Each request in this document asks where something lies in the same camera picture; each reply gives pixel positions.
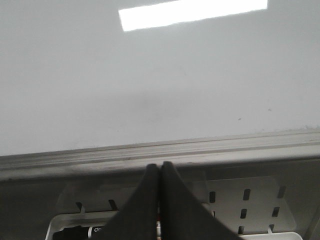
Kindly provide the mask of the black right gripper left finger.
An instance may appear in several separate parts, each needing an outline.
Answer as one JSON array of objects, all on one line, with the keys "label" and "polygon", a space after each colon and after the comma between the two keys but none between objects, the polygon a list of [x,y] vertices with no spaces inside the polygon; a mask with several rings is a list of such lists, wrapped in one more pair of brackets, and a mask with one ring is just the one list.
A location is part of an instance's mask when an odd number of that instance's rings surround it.
[{"label": "black right gripper left finger", "polygon": [[155,240],[158,215],[158,167],[149,164],[130,199],[100,231],[102,240]]}]

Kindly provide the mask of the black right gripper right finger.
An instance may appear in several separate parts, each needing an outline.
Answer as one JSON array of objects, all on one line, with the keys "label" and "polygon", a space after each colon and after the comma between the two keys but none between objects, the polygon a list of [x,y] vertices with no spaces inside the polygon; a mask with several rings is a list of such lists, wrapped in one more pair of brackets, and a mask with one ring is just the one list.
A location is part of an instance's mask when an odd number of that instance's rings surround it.
[{"label": "black right gripper right finger", "polygon": [[241,239],[201,205],[183,183],[172,162],[162,164],[159,190],[163,240]]}]

